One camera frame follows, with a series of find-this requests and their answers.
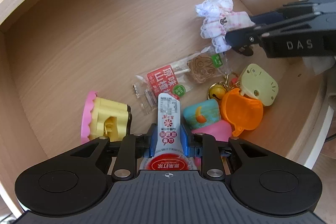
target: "green label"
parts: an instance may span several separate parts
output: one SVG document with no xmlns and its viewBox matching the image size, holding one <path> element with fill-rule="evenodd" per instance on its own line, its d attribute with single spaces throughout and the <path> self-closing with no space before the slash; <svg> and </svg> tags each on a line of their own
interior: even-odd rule
<svg viewBox="0 0 336 224">
<path fill-rule="evenodd" d="M 211 56 L 211 59 L 215 68 L 219 68 L 221 65 L 223 65 L 222 59 L 219 54 L 214 54 L 213 56 Z"/>
<path fill-rule="evenodd" d="M 181 97 L 185 94 L 185 87 L 182 85 L 176 85 L 173 88 L 173 94 L 176 94 L 178 97 Z"/>
</svg>

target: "metal screw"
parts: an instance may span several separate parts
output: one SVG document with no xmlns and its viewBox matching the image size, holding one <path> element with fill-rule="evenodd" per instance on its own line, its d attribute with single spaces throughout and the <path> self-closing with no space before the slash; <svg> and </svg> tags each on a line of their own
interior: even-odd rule
<svg viewBox="0 0 336 224">
<path fill-rule="evenodd" d="M 207 171 L 207 175 L 213 178 L 219 178 L 223 175 L 223 171 L 219 169 L 210 169 Z"/>
<path fill-rule="evenodd" d="M 114 172 L 114 175 L 119 178 L 126 178 L 131 174 L 131 172 L 127 169 L 119 169 Z"/>
</svg>

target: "teal container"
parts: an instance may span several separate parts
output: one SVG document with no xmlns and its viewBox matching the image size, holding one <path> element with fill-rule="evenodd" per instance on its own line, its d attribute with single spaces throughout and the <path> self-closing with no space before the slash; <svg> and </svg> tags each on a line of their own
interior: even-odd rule
<svg viewBox="0 0 336 224">
<path fill-rule="evenodd" d="M 219 106 L 215 99 L 186 107 L 183 110 L 183 116 L 190 129 L 206 127 L 221 120 Z"/>
</svg>

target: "light green keychain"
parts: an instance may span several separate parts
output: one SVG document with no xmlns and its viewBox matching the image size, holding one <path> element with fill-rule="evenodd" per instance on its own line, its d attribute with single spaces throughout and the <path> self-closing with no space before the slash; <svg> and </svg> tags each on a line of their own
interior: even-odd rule
<svg viewBox="0 0 336 224">
<path fill-rule="evenodd" d="M 260 100 L 264 106 L 273 104 L 278 83 L 257 64 L 249 64 L 239 77 L 241 95 Z"/>
</svg>

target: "plastic wrapper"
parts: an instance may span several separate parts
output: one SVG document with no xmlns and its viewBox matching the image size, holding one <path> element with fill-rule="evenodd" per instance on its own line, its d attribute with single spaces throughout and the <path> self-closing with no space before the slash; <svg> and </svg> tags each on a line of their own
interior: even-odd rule
<svg viewBox="0 0 336 224">
<path fill-rule="evenodd" d="M 303 57 L 303 62 L 307 68 L 312 68 L 315 75 L 330 69 L 335 64 L 334 56 L 313 56 Z"/>
<path fill-rule="evenodd" d="M 168 93 L 179 99 L 197 84 L 230 73 L 227 58 L 213 46 L 178 61 L 136 75 L 133 85 L 142 109 L 150 113 L 157 108 L 158 95 Z"/>
</svg>

